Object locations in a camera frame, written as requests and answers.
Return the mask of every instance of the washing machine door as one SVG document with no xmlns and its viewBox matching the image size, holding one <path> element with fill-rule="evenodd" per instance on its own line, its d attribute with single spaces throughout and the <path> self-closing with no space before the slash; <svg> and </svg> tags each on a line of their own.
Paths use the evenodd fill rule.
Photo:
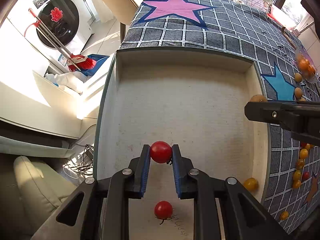
<svg viewBox="0 0 320 240">
<path fill-rule="evenodd" d="M 58 22 L 55 22 L 51 16 L 51 11 L 55 7 L 62 11 L 62 18 Z M 71 0 L 50 0 L 40 11 L 38 17 L 65 46 L 72 41 L 79 28 L 79 12 Z M 38 30 L 37 35 L 44 45 L 54 48 Z"/>
</svg>

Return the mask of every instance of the washing machine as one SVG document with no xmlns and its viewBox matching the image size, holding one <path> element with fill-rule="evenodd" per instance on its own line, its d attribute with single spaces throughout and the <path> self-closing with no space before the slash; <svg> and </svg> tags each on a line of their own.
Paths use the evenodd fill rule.
<svg viewBox="0 0 320 240">
<path fill-rule="evenodd" d="M 8 16 L 16 29 L 25 35 L 25 38 L 40 53 L 60 70 L 68 72 L 66 59 L 39 33 L 34 25 L 31 25 L 36 19 L 29 13 L 29 8 L 74 55 L 80 54 L 92 35 L 90 28 L 92 13 L 89 8 L 84 0 L 18 0 Z M 62 11 L 62 18 L 57 22 L 51 16 L 54 8 Z"/>
</svg>

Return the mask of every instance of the red flower decoration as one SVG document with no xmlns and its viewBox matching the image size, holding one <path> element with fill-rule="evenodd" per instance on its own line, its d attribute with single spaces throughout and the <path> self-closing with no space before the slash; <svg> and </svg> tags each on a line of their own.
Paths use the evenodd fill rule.
<svg viewBox="0 0 320 240">
<path fill-rule="evenodd" d="M 54 10 L 51 10 L 50 15 L 53 22 L 58 22 L 62 18 L 62 11 L 60 11 L 59 8 L 55 7 Z"/>
</svg>

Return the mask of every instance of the screw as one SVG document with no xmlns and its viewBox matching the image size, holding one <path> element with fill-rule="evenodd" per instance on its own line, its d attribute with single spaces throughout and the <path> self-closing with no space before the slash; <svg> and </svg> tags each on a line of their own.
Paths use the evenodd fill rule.
<svg viewBox="0 0 320 240">
<path fill-rule="evenodd" d="M 126 169 L 122 170 L 122 174 L 124 174 L 124 175 L 130 175 L 131 173 L 132 173 L 132 170 L 129 169 L 129 168 L 126 168 Z"/>
<path fill-rule="evenodd" d="M 189 171 L 189 173 L 190 173 L 191 175 L 198 175 L 198 174 L 199 174 L 199 170 L 198 170 L 198 169 L 191 169 L 191 170 Z"/>
<path fill-rule="evenodd" d="M 85 182 L 86 184 L 92 184 L 92 183 L 94 183 L 94 177 L 88 177 L 88 178 L 86 178 L 86 179 L 84 180 L 84 182 Z"/>
<path fill-rule="evenodd" d="M 229 184 L 231 184 L 231 185 L 234 185 L 234 184 L 237 183 L 237 180 L 235 178 L 233 178 L 233 177 L 230 177 L 230 178 L 227 179 L 227 182 Z"/>
</svg>

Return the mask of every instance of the pink star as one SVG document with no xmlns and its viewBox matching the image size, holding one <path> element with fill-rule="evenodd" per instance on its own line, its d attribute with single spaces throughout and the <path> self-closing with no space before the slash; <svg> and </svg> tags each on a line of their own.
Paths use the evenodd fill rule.
<svg viewBox="0 0 320 240">
<path fill-rule="evenodd" d="M 204 6 L 197 3 L 187 2 L 186 0 L 145 0 L 144 4 L 155 7 L 155 10 L 151 12 L 143 20 L 150 20 L 162 16 L 167 16 L 169 14 L 175 14 L 183 18 L 187 18 L 201 24 L 202 21 L 195 12 L 195 10 L 205 10 L 210 9 L 212 6 Z"/>
</svg>

